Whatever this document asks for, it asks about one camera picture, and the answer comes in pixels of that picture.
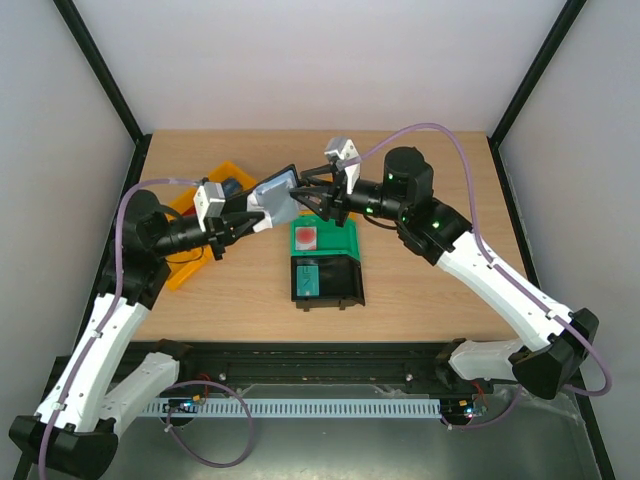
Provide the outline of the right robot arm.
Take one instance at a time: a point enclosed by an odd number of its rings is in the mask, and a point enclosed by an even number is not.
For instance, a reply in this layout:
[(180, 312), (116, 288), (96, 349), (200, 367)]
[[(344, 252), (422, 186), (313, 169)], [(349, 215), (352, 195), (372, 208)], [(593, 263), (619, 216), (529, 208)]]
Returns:
[(351, 213), (393, 222), (408, 250), (465, 284), (516, 333), (511, 341), (453, 341), (436, 367), (443, 389), (507, 380), (539, 398), (555, 398), (593, 353), (596, 315), (553, 300), (493, 252), (468, 219), (434, 196), (433, 168), (418, 149), (390, 150), (383, 167), (375, 183), (331, 161), (303, 173), (291, 196), (338, 225)]

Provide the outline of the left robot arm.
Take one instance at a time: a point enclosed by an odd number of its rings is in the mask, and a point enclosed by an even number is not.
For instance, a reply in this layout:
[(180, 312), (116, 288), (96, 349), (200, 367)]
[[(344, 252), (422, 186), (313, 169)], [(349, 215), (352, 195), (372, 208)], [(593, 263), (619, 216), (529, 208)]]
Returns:
[(55, 385), (32, 415), (13, 421), (9, 437), (37, 465), (98, 479), (120, 439), (156, 397), (193, 386), (189, 346), (162, 340), (124, 380), (113, 381), (127, 347), (170, 276), (168, 259), (197, 247), (220, 259), (226, 248), (269, 216), (248, 195), (227, 199), (220, 185), (198, 186), (195, 212), (183, 216), (145, 185), (129, 190), (116, 214), (112, 258), (102, 273), (91, 315)]

